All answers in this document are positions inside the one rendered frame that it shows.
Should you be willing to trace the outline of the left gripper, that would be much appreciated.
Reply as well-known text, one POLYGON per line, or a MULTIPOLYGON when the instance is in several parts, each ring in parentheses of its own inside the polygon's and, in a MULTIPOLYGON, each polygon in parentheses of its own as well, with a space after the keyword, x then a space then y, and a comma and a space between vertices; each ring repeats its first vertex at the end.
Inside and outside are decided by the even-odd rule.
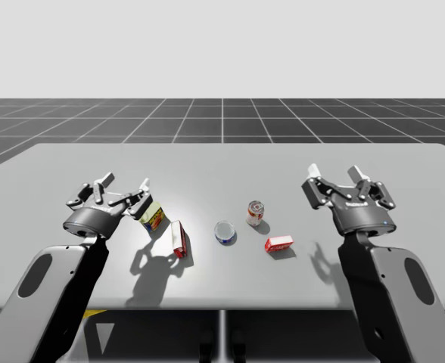
POLYGON ((136 191, 109 199, 107 205, 103 195, 114 179, 114 174, 109 172, 93 183, 83 183, 68 198, 66 206, 72 209, 72 213, 63 223, 65 231, 82 238, 110 239, 123 214, 134 220, 139 220, 145 214, 153 203, 150 179, 145 178, 136 191))

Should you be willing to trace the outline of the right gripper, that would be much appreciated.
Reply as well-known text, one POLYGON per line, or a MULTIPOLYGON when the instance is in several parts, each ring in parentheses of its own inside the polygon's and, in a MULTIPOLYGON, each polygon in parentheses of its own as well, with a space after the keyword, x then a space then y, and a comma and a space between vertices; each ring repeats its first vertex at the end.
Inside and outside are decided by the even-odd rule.
POLYGON ((350 188, 325 180, 315 163, 307 171, 307 179, 301 187, 310 206, 313 209, 324 206, 330 208, 333 222, 341 236, 353 232, 379 236, 396 230, 396 224, 388 213, 388 210, 396 207, 390 193, 382 182, 372 181, 358 166, 350 167, 347 174, 358 190, 358 198, 374 203, 350 202, 353 199, 350 188))

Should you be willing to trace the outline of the green and blue rectangular can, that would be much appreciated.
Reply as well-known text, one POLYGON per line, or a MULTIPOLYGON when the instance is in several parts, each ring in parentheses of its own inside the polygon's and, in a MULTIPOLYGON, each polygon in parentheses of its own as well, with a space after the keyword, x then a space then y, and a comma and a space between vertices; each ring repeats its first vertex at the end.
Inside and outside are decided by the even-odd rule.
POLYGON ((151 203, 151 205, 146 209, 139 222, 144 226, 144 228, 149 232, 155 231, 159 224, 164 220, 165 213, 162 206, 157 201, 151 203))

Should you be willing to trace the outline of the red and white carton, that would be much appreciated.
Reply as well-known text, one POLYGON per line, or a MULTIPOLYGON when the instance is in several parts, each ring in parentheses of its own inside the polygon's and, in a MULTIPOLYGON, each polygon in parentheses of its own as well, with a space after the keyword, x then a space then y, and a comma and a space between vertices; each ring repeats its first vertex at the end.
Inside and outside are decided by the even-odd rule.
POLYGON ((185 241, 185 230, 179 220, 171 222, 171 235, 173 242, 173 252, 179 259, 186 257, 187 248, 185 241))

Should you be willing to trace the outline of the red and white can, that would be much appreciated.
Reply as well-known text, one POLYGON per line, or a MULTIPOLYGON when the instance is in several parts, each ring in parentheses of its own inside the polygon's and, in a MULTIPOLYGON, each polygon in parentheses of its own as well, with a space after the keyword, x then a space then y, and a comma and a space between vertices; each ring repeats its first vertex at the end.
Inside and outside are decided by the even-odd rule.
POLYGON ((253 200, 248 204, 246 222, 251 226, 258 226, 264 214, 264 205, 258 200, 253 200))

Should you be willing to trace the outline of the blue flat can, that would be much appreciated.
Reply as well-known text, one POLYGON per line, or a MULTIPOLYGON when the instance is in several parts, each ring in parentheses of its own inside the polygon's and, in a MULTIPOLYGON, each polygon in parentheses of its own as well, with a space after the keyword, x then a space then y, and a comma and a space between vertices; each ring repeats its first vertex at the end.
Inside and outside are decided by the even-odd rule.
POLYGON ((231 222, 220 221, 214 227, 214 235, 221 244, 230 244, 235 238, 235 228, 231 222))

